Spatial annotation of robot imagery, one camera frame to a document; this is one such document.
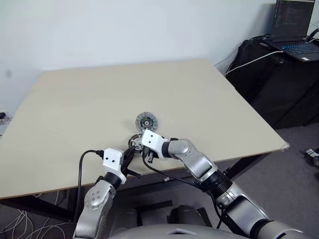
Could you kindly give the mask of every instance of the round gear part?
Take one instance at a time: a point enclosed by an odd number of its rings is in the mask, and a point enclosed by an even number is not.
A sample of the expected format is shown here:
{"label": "round gear part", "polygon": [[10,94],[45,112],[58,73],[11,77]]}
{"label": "round gear part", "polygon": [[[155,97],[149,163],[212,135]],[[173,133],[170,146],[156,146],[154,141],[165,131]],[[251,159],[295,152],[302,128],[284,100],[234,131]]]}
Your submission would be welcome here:
{"label": "round gear part", "polygon": [[144,146],[141,143],[142,134],[135,134],[129,140],[129,147],[135,147],[135,153],[142,153]]}
{"label": "round gear part", "polygon": [[135,125],[139,132],[143,132],[145,129],[155,131],[158,128],[157,118],[150,112],[140,113],[136,120]]}

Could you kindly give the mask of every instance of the table leg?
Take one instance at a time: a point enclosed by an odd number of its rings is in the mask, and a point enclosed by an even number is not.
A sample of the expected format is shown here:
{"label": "table leg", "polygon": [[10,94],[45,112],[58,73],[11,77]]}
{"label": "table leg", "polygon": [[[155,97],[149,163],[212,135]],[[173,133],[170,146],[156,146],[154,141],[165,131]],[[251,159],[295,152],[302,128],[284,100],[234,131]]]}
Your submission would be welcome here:
{"label": "table leg", "polygon": [[232,167],[225,170],[225,174],[229,179],[235,179],[239,175],[246,172],[248,169],[253,167],[255,164],[260,162],[263,158],[265,158],[269,153],[250,156],[241,158],[237,163],[235,163]]}
{"label": "table leg", "polygon": [[0,200],[0,204],[61,221],[71,222],[73,220],[73,211],[61,208],[34,196],[2,199]]}

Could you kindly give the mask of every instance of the gray carpet floor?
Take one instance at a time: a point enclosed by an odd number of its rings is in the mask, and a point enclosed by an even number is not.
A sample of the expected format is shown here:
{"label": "gray carpet floor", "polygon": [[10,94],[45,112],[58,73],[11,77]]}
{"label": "gray carpet floor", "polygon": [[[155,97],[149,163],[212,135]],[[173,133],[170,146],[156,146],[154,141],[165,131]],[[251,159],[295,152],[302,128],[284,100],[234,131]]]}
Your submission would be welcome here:
{"label": "gray carpet floor", "polygon": [[[313,238],[319,239],[319,169],[304,158],[302,151],[319,147],[319,124],[301,126],[289,129],[281,129],[278,134],[290,144],[290,148],[284,152],[271,153],[261,162],[235,179],[235,182],[255,201],[257,201],[274,220],[281,221],[296,227]],[[221,170],[231,166],[235,161],[218,163]],[[175,175],[187,175],[184,170]],[[115,198],[114,205],[109,215],[112,221],[119,211],[146,204],[172,200],[173,206],[142,213],[144,225],[166,223],[166,216],[178,205],[189,205],[194,208],[204,207],[208,213],[213,227],[217,226],[218,218],[215,215],[211,199],[188,185],[175,183],[164,190],[148,190],[136,195],[125,194],[126,188],[161,181],[161,175],[148,175],[141,179],[129,179],[121,188]],[[41,199],[54,202],[56,193],[48,193],[40,196]],[[66,207],[66,200],[60,205]],[[6,206],[0,206],[0,230],[19,215],[19,211]],[[45,217],[29,213],[35,228],[40,228],[46,221]],[[61,223],[51,219],[48,225]],[[70,225],[61,226],[70,235]],[[0,232],[0,239],[17,239],[25,229],[25,220],[15,228],[14,238],[12,230],[6,233]],[[27,233],[30,234],[31,226],[27,225]],[[63,238],[62,233],[56,229],[50,230],[43,238]]]}

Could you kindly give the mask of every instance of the beige table surface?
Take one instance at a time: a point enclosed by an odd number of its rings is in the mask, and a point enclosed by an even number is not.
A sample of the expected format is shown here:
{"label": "beige table surface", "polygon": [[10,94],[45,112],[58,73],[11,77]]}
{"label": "beige table surface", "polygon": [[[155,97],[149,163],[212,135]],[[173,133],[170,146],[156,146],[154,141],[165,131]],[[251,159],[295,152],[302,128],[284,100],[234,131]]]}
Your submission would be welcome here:
{"label": "beige table surface", "polygon": [[[141,112],[158,118],[158,133],[190,139],[215,162],[287,147],[206,60],[44,72],[0,140],[0,198],[75,187],[82,152],[125,150]],[[101,165],[88,154],[82,184],[95,182]],[[140,157],[130,168],[150,173]]]}

